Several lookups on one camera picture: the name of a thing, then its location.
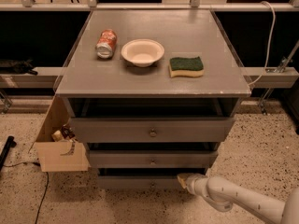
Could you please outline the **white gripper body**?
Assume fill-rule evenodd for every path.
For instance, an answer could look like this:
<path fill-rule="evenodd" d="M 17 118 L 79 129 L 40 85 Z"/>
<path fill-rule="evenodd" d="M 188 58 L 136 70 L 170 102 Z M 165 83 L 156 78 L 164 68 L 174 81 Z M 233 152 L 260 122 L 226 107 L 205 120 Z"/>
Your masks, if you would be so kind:
<path fill-rule="evenodd" d="M 205 198 L 208 196 L 206 190 L 207 181 L 208 178 L 205 175 L 191 174 L 186 179 L 186 189 L 192 195 Z"/>

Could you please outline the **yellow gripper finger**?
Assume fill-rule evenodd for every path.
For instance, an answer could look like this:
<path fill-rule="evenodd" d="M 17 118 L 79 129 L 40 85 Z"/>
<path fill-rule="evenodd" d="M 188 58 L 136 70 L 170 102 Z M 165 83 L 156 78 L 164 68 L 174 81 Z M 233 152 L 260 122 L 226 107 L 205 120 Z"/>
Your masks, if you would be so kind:
<path fill-rule="evenodd" d="M 177 179 L 179 184 L 184 189 L 190 189 L 194 183 L 195 180 L 195 174 L 192 173 L 181 173 L 177 175 Z"/>

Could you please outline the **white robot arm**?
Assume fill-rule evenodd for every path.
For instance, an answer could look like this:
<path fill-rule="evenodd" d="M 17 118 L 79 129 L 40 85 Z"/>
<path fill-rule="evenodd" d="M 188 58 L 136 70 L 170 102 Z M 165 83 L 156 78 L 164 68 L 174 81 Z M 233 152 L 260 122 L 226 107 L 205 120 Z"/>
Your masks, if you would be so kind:
<path fill-rule="evenodd" d="M 228 212 L 236 204 L 266 224 L 299 224 L 299 188 L 283 202 L 219 176 L 182 173 L 177 178 L 190 194 L 202 197 L 220 212 Z"/>

